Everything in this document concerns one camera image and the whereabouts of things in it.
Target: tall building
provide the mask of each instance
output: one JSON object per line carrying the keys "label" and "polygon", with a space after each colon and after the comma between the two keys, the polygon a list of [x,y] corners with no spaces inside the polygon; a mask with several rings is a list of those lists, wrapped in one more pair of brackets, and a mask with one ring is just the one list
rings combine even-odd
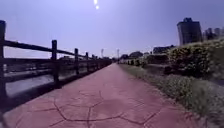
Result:
{"label": "tall building", "polygon": [[221,29],[220,28],[215,28],[214,33],[215,33],[216,38],[221,37]]}
{"label": "tall building", "polygon": [[221,30],[221,36],[224,37],[224,27]]}
{"label": "tall building", "polygon": [[201,26],[198,21],[192,21],[191,18],[185,18],[177,24],[180,45],[202,41]]}

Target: water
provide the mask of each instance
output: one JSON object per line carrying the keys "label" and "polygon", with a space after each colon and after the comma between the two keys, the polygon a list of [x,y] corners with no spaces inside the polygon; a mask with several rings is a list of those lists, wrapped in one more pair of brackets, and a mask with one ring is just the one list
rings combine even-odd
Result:
{"label": "water", "polygon": [[[86,69],[80,70],[80,73],[86,72]],[[31,73],[34,71],[26,71],[26,72],[15,72],[15,73],[7,73],[5,76],[15,76],[15,75],[21,75],[21,74],[27,74]],[[60,73],[59,74],[59,80],[63,80],[65,78],[68,78],[70,76],[76,75],[76,72],[74,70],[72,71],[67,71],[66,73]],[[34,77],[30,79],[25,79],[25,80],[19,80],[16,82],[10,82],[6,83],[6,91],[8,96],[13,96],[15,94],[18,94],[20,92],[32,89],[34,87],[38,87],[47,83],[53,82],[53,76],[52,75],[43,75],[40,77]]]}

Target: fence post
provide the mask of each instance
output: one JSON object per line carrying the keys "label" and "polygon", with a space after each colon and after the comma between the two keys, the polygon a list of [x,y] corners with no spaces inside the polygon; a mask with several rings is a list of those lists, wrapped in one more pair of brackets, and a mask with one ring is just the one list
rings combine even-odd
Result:
{"label": "fence post", "polygon": [[99,69],[99,61],[98,61],[98,56],[96,56],[96,69]]}
{"label": "fence post", "polygon": [[7,100],[7,92],[5,88],[5,82],[4,82],[4,41],[5,41],[5,29],[6,29],[6,23],[5,21],[0,21],[0,107],[3,107],[2,105],[5,104],[5,101]]}
{"label": "fence post", "polygon": [[92,59],[93,59],[92,67],[93,67],[93,70],[95,71],[96,65],[95,65],[95,56],[94,55],[92,55]]}
{"label": "fence post", "polygon": [[61,88],[59,84],[59,66],[57,61],[57,40],[52,40],[52,64],[53,64],[53,77],[56,88]]}
{"label": "fence post", "polygon": [[75,70],[76,75],[79,75],[79,50],[75,48]]}
{"label": "fence post", "polygon": [[86,69],[87,69],[87,72],[89,72],[89,53],[86,52]]}

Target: lens flare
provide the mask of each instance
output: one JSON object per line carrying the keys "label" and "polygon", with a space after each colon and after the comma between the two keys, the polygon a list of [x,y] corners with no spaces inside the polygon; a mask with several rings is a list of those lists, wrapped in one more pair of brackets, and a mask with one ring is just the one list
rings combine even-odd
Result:
{"label": "lens flare", "polygon": [[98,10],[99,8],[100,8],[100,7],[97,5],[97,6],[96,6],[96,9]]}
{"label": "lens flare", "polygon": [[98,0],[93,0],[94,4],[97,5],[98,3]]}

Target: walkway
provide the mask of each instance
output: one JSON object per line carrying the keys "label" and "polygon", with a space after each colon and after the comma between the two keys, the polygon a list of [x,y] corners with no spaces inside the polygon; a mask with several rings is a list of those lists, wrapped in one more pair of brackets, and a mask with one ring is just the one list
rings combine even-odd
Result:
{"label": "walkway", "polygon": [[194,116],[110,65],[5,114],[11,128],[198,128]]}

